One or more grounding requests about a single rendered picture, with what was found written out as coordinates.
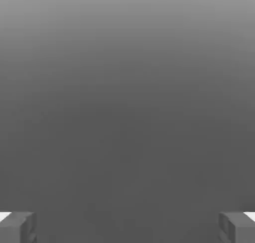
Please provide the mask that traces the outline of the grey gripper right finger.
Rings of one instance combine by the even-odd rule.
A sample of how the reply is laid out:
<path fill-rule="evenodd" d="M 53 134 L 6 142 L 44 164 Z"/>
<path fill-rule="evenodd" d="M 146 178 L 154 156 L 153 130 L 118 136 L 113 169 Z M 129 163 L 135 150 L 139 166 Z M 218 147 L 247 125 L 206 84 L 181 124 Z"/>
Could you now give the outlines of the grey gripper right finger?
<path fill-rule="evenodd" d="M 220 212 L 218 243 L 255 243 L 255 212 Z"/>

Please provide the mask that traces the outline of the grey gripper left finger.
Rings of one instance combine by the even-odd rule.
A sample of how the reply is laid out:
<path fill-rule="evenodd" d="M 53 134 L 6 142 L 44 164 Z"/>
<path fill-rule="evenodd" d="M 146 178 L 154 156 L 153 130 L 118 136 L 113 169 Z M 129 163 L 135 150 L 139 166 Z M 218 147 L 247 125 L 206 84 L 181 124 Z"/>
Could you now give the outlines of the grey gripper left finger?
<path fill-rule="evenodd" d="M 37 243 L 35 212 L 0 211 L 0 243 Z"/>

